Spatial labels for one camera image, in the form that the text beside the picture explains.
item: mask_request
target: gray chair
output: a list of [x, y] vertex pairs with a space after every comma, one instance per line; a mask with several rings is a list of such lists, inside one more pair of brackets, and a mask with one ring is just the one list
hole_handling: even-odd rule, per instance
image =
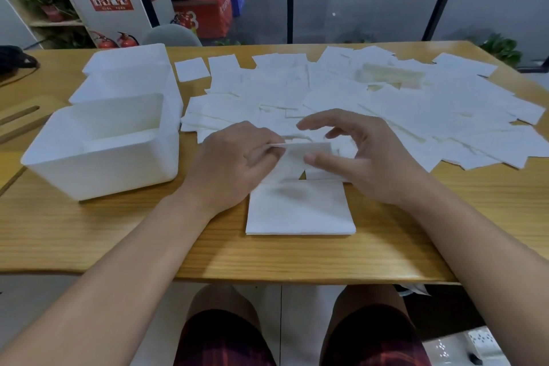
[[142, 45], [151, 43], [163, 43], [166, 46], [202, 46], [194, 32], [175, 23], [160, 25], [149, 30]]

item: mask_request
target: white plastic bin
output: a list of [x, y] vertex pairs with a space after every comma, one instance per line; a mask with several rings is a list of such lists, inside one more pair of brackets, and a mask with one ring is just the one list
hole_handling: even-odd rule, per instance
[[92, 100], [152, 93], [164, 94], [175, 114], [175, 119], [181, 118], [183, 100], [175, 80], [174, 70], [169, 63], [125, 66], [91, 73], [72, 94], [69, 102], [74, 105]]
[[169, 63], [170, 59], [166, 52], [166, 46], [163, 43], [154, 43], [152, 45], [98, 51], [92, 55], [82, 72], [90, 75], [95, 71], [114, 68]]
[[51, 115], [21, 163], [74, 200], [172, 180], [179, 132], [162, 94], [89, 101]]

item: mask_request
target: wood grain tabletop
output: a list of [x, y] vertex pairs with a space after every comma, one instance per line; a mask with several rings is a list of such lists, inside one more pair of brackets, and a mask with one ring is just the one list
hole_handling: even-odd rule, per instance
[[[549, 92], [465, 41], [379, 43], [400, 59], [428, 62], [441, 52], [495, 63], [490, 78], [518, 97], [549, 107]], [[326, 45], [254, 45], [168, 48], [172, 61], [235, 53], [253, 68], [252, 55], [305, 52], [318, 59]], [[95, 50], [33, 51], [42, 67], [0, 87], [4, 109], [37, 95], [66, 101], [84, 81], [81, 70]], [[185, 104], [210, 78], [179, 83]], [[549, 137], [549, 113], [537, 130]], [[0, 145], [13, 160], [35, 129]], [[196, 149], [196, 134], [181, 134], [175, 180], [139, 190], [73, 202], [26, 170], [0, 196], [0, 272], [84, 272], [181, 185]], [[486, 217], [549, 258], [549, 159], [530, 158], [525, 169], [504, 164], [463, 171], [441, 162], [433, 174]], [[193, 281], [295, 281], [317, 284], [444, 283], [456, 281], [421, 228], [401, 210], [367, 200], [352, 185], [345, 193], [357, 233], [346, 237], [246, 236], [248, 199], [206, 227], [177, 273]]]

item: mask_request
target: red box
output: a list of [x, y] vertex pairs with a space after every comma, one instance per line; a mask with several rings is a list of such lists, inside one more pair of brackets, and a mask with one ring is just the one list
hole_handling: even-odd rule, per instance
[[233, 21], [230, 0], [178, 0], [173, 4], [181, 25], [199, 38], [227, 36]]

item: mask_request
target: shorts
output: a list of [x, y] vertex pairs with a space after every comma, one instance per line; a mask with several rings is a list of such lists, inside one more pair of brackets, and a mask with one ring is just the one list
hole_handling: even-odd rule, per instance
[[[322, 366], [430, 366], [407, 316], [372, 305], [347, 316], [330, 337]], [[227, 311], [211, 309], [183, 327], [174, 366], [275, 366], [257, 328]]]

